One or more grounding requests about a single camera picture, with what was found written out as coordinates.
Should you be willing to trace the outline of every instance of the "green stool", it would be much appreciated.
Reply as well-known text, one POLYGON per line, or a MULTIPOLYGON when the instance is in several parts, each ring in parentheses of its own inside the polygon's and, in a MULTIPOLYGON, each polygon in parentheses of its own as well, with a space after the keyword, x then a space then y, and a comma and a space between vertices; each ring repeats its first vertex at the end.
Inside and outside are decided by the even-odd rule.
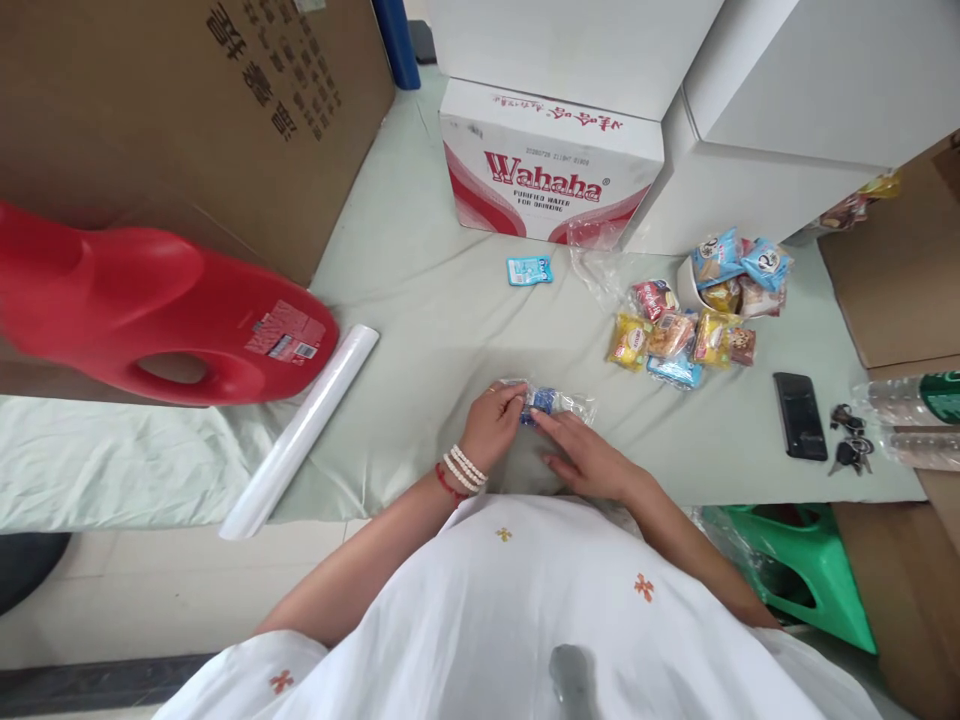
POLYGON ((874 655, 877 645, 860 602, 860 594, 843 549, 833 511, 828 505, 735 505, 725 508, 737 532, 754 550, 772 557, 806 584, 798 594, 771 588, 769 579, 748 568, 747 581, 766 605, 778 608, 814 627, 874 655), (769 517, 785 507, 802 527, 769 517))

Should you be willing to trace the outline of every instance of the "black phone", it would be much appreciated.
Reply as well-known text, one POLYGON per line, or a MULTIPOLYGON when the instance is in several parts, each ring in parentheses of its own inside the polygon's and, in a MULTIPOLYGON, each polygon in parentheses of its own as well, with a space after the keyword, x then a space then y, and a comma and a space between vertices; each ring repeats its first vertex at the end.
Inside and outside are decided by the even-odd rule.
POLYGON ((806 375, 793 373, 774 373, 773 380, 777 384, 777 398, 780 400, 787 455, 803 460, 826 461, 827 442, 823 437, 813 381, 806 375))

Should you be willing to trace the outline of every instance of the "pearl bracelet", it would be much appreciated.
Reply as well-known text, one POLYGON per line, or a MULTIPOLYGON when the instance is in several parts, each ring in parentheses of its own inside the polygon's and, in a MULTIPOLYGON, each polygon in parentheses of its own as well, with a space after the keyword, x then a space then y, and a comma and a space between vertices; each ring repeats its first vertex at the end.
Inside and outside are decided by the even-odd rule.
POLYGON ((447 467, 450 468, 450 472, 453 473, 454 477, 460 481, 461 485, 463 485, 470 492, 480 492, 480 486, 475 485, 470 480, 467 480, 464 474, 460 472, 460 468, 457 467, 457 464, 450 459, 450 453, 443 454, 443 461, 447 464, 447 467))
POLYGON ((450 452, 453 453, 457 462, 463 466, 463 469, 467 472, 467 475, 470 476, 471 480, 478 485, 483 485, 487 481, 487 476, 477 470, 477 466, 470 462, 470 458, 463 454, 463 450, 460 449, 459 445, 454 445, 450 452))

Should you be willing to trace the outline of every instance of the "tile floor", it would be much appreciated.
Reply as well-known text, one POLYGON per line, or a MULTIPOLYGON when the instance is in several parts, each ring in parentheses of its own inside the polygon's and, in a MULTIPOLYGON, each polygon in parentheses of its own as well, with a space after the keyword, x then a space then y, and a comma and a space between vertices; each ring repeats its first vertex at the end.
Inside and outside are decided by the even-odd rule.
POLYGON ((207 653, 243 640, 366 521, 74 536, 47 581, 0 618, 0 669, 207 653))

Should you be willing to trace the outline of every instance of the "wahaha logo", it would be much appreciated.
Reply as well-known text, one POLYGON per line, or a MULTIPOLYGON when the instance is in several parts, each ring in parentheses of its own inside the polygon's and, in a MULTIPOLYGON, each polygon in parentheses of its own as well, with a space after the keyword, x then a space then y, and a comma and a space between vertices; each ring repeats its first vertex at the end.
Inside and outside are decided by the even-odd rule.
POLYGON ((588 185, 576 173, 569 177, 551 176, 543 172, 543 168, 539 165, 533 170, 520 167, 520 158, 507 158, 506 155, 492 152, 483 154, 487 156, 494 182, 502 182, 505 185, 516 183, 532 190, 600 202, 600 193, 603 189, 599 185, 588 185))

